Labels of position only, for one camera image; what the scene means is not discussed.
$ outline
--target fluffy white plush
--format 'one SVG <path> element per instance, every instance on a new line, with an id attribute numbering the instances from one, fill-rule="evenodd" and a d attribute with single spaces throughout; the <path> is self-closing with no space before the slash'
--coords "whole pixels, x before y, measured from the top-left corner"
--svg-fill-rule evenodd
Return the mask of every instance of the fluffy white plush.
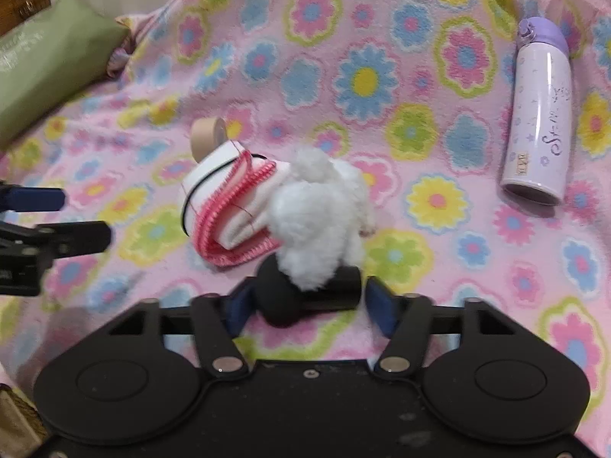
<path id="1" fill-rule="evenodd" d="M 362 173 L 317 148 L 300 148 L 271 198 L 269 229 L 282 242 L 279 269 L 299 289 L 319 289 L 340 264 L 362 265 L 361 234 L 375 229 Z"/>

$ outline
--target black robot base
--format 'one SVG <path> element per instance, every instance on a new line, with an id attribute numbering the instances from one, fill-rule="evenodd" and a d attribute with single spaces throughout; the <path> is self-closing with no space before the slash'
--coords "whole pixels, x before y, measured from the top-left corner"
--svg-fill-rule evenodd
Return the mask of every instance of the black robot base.
<path id="1" fill-rule="evenodd" d="M 34 401 L 54 435 L 32 458 L 595 458 L 574 436 L 584 373 L 487 303 L 434 306 L 369 278 L 367 310 L 390 338 L 374 367 L 249 367 L 232 338 L 256 309 L 253 287 L 184 308 L 141 302 L 48 364 Z M 460 346 L 423 368 L 441 333 Z M 164 334 L 192 335 L 200 368 Z"/>

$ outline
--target pink blanket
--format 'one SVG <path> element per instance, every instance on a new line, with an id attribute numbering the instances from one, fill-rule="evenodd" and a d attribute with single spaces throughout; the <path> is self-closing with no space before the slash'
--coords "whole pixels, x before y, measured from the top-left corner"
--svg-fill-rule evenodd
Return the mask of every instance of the pink blanket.
<path id="1" fill-rule="evenodd" d="M 2 364 L 28 391 L 50 358 L 141 298 L 183 305 L 254 271 L 207 267 L 178 223 L 190 124 L 219 115 L 255 152 L 289 160 L 310 143 L 358 166 L 380 225 L 364 272 L 439 303 L 479 296 L 566 353 L 592 387 L 579 434 L 611 456 L 610 2 L 171 0 L 124 19 L 137 48 L 120 79 L 62 106 L 0 162 L 0 176 L 70 198 L 58 214 L 8 220 L 115 230 L 107 253 L 58 261 L 41 297 L 2 299 Z M 548 212 L 497 186 L 516 23 L 534 15 L 560 25 L 574 73 L 567 197 Z M 238 342 L 253 358 L 304 359 L 375 356 L 385 341 L 359 310 L 287 330 L 254 318 Z"/>

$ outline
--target water bottle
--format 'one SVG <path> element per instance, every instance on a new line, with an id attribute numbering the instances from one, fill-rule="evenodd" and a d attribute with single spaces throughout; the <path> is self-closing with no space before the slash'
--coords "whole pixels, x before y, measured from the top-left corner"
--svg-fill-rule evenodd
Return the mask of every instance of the water bottle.
<path id="1" fill-rule="evenodd" d="M 517 30 L 513 116 L 501 187 L 543 205 L 564 199 L 572 136 L 571 66 L 566 39 L 542 17 Z"/>

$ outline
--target white cylinder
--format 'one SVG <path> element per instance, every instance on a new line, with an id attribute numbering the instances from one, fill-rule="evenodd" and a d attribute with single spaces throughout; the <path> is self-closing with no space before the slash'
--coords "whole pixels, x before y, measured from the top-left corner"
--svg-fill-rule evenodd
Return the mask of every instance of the white cylinder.
<path id="1" fill-rule="evenodd" d="M 571 66 L 558 48 L 531 42 L 517 54 L 513 116 L 501 186 L 543 205 L 564 199 L 572 136 Z"/>

